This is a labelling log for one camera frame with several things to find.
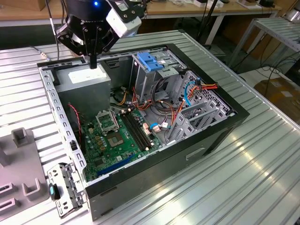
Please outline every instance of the wooden shelf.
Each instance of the wooden shelf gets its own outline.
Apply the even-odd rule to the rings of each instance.
[[[61,18],[62,10],[60,0],[51,0],[49,7],[54,19]],[[224,4],[222,8],[216,8],[214,13],[228,12],[228,13],[245,13],[245,12],[260,12],[260,11],[279,11],[281,8],[275,6],[275,8],[262,9],[247,9],[236,3],[235,0],[231,0],[230,3]],[[204,12],[204,7],[197,7],[193,4],[186,4],[183,6],[177,6],[169,1],[167,2],[150,2],[147,7],[149,15],[163,15],[163,14],[198,14]],[[14,20],[40,20],[48,19],[49,15],[47,9],[42,11],[32,11],[22,8],[16,8],[11,6],[4,6],[0,9],[0,21],[14,21]]]

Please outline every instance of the blue pcie slot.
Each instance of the blue pcie slot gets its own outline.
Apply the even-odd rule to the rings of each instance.
[[[128,158],[122,160],[122,161],[119,161],[119,162],[117,162],[117,163],[115,163],[115,164],[109,166],[108,168],[105,168],[105,169],[103,169],[103,170],[98,171],[98,172],[97,172],[97,176],[101,176],[101,175],[103,175],[103,174],[107,174],[107,173],[109,173],[109,172],[111,172],[111,171],[113,171],[113,170],[116,170],[116,169],[118,169],[119,167],[121,167],[121,166],[123,166],[123,165],[129,163],[129,162],[130,162],[130,159],[131,159],[133,156],[134,156],[134,154],[131,155],[131,156],[129,156]]]

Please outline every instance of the white label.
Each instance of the white label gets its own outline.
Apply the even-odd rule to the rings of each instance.
[[[97,78],[104,78],[106,77],[106,73],[103,73],[102,70],[97,67],[96,69],[83,69],[70,72],[69,77],[72,83],[80,83]]]
[[[163,128],[167,128],[167,127],[168,127],[168,123],[163,122],[163,123],[161,124],[161,126],[162,126]]]
[[[127,6],[124,3],[115,2],[121,11],[127,10]]]
[[[286,97],[293,97],[293,95],[288,91],[282,91],[281,93]]]
[[[273,84],[277,88],[281,87],[281,84],[278,81],[271,81],[271,84]]]

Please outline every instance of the chipset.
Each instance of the chipset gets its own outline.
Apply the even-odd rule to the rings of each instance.
[[[119,132],[110,133],[106,136],[106,138],[112,148],[124,143],[124,140]]]

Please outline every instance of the ram slot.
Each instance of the ram slot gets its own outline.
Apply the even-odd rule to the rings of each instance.
[[[126,128],[132,135],[134,141],[138,145],[139,149],[141,151],[144,151],[146,150],[147,147],[150,148],[151,147],[150,141],[146,137],[146,134],[142,132],[135,119],[130,114],[122,115],[121,118]]]

